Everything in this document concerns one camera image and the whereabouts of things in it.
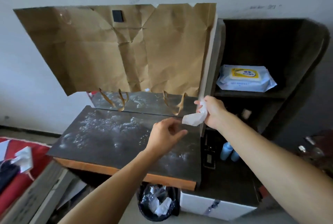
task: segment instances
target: yellow label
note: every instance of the yellow label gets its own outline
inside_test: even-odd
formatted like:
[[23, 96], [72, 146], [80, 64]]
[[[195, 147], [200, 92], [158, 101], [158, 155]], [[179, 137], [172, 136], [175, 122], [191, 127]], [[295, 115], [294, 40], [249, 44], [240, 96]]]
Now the yellow label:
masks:
[[233, 77], [248, 77], [248, 78], [259, 78], [259, 74], [256, 70], [250, 69], [231, 69], [231, 75]]

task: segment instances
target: person's left hand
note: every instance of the person's left hand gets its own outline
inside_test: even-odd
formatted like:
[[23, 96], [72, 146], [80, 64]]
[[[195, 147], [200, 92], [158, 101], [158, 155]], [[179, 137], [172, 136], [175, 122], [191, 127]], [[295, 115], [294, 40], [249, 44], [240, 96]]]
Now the person's left hand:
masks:
[[174, 118], [168, 118], [155, 123], [152, 127], [148, 144], [145, 151], [157, 158], [168, 153], [172, 147], [188, 132], [187, 130], [179, 130], [178, 126], [181, 121]]

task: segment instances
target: trash can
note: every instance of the trash can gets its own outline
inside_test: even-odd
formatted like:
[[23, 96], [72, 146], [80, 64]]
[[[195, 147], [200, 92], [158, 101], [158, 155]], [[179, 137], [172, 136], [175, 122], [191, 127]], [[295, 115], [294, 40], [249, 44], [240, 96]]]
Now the trash can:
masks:
[[[164, 201], [166, 197], [171, 198], [171, 203], [169, 206], [169, 209], [166, 214], [162, 214], [161, 216], [157, 216], [155, 213], [153, 213], [150, 209], [148, 204], [152, 201], [152, 199], [155, 197], [152, 192], [152, 187], [154, 188], [160, 188], [162, 190], [162, 195], [158, 195], [157, 198], [160, 201]], [[177, 193], [176, 188], [169, 187], [169, 186], [162, 186], [162, 185], [154, 185], [149, 183], [143, 183], [141, 184], [140, 188], [137, 190], [136, 198], [138, 200], [138, 206], [140, 213], [149, 221], [164, 221], [167, 218], [170, 217], [173, 210], [177, 208]]]

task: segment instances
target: paper bag handle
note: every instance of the paper bag handle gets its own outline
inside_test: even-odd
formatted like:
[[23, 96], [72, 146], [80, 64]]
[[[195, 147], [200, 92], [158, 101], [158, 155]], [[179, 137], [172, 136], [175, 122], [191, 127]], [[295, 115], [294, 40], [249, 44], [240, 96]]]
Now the paper bag handle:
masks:
[[[104, 98], [109, 104], [111, 104], [114, 108], [117, 108], [116, 105], [114, 104], [114, 102], [113, 102], [112, 100], [110, 100], [110, 99], [107, 97], [107, 95], [105, 95], [105, 94], [102, 92], [102, 89], [99, 88], [99, 90], [100, 90], [100, 93], [101, 93], [101, 95], [103, 96], [103, 98]], [[122, 92], [121, 92], [120, 89], [118, 90], [118, 93], [119, 93], [119, 97], [120, 97], [120, 99], [122, 100], [122, 103], [123, 103], [123, 107], [120, 108], [120, 109], [118, 109], [118, 111], [121, 112], [121, 111], [123, 111], [123, 110], [125, 109], [125, 104], [127, 103], [127, 101], [128, 101], [130, 98], [129, 98], [129, 96], [128, 96], [128, 92], [126, 92], [126, 99], [125, 99], [125, 100], [124, 100], [124, 98], [123, 98], [123, 95], [122, 95]]]
[[[168, 96], [169, 96], [169, 94], [166, 91], [163, 91], [163, 100], [164, 100], [164, 103], [167, 105], [167, 107], [169, 107], [168, 101], [167, 101]], [[186, 92], [181, 96], [181, 102], [179, 104], [177, 104], [177, 106], [176, 106], [176, 107], [179, 108], [178, 112], [173, 111], [173, 109], [171, 107], [169, 107], [174, 115], [177, 116], [181, 112], [181, 110], [183, 110], [183, 108], [184, 108], [184, 98], [186, 96], [187, 96]]]

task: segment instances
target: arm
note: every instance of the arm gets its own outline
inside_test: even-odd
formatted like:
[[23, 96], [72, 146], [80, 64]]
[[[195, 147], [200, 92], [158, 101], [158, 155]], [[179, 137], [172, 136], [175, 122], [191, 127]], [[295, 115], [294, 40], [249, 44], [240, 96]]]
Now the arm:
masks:
[[276, 201], [299, 223], [333, 222], [333, 180], [296, 155], [268, 141], [222, 101], [206, 96], [205, 123], [219, 131]]
[[187, 134], [174, 118], [155, 123], [147, 147], [77, 204], [59, 224], [118, 223], [149, 167]]

